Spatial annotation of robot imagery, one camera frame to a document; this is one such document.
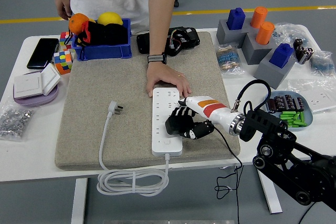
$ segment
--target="power outlet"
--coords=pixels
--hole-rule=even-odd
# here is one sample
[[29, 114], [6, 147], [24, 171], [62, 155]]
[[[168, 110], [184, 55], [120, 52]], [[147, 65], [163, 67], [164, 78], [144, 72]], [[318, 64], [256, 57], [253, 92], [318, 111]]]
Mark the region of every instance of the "power outlet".
[[165, 122], [176, 108], [180, 99], [177, 88], [155, 88], [153, 90], [152, 153], [154, 156], [180, 156], [182, 137], [169, 135]]
[[300, 92], [311, 112], [323, 111], [336, 107], [335, 100], [324, 90], [324, 89], [314, 89], [306, 90]]

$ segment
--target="smartwatch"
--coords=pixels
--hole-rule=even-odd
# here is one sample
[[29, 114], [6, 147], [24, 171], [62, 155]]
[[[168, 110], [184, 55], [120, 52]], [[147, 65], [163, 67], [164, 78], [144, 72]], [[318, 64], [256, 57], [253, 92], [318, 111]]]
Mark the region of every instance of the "smartwatch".
[[154, 61], [161, 61], [163, 64], [167, 64], [167, 55], [163, 52], [160, 55], [148, 55], [148, 63]]

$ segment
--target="gray felt mat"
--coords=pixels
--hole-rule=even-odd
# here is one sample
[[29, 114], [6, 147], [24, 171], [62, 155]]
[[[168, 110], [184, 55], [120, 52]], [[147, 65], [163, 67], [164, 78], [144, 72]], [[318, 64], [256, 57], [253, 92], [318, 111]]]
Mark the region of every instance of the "gray felt mat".
[[[168, 65], [187, 76], [192, 95], [209, 95], [228, 104], [211, 36], [200, 32], [199, 38], [201, 43], [194, 49], [168, 57]], [[111, 100], [124, 109], [112, 116], [108, 125], [103, 149], [106, 167], [164, 164], [164, 158], [153, 156], [151, 150], [152, 99], [145, 90], [147, 57], [139, 54], [135, 36], [131, 46], [131, 59], [74, 60], [55, 153], [60, 169], [100, 169], [99, 146]], [[238, 138], [224, 135], [232, 151], [239, 154]], [[184, 139], [182, 155], [171, 157], [170, 163], [227, 158], [233, 156], [214, 131], [199, 140]]]

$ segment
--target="orange cylinder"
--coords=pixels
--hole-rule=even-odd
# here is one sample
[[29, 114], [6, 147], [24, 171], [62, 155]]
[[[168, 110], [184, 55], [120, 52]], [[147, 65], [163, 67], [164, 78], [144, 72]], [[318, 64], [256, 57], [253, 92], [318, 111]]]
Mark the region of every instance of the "orange cylinder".
[[259, 29], [262, 23], [265, 21], [268, 10], [263, 6], [258, 6], [253, 13], [251, 20], [251, 27]]
[[260, 45], [267, 45], [274, 31], [272, 22], [263, 22], [256, 37], [256, 42]]

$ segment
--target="human hand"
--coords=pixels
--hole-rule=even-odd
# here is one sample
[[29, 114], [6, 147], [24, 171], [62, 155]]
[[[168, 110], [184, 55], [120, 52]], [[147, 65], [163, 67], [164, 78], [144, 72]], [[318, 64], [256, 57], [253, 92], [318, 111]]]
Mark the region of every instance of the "human hand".
[[191, 88], [183, 73], [178, 72], [162, 62], [150, 62], [147, 68], [146, 90], [149, 97], [153, 97], [153, 88], [158, 81], [164, 81], [176, 85], [180, 96], [188, 97]]
[[71, 17], [70, 0], [55, 0], [58, 15], [65, 20]]

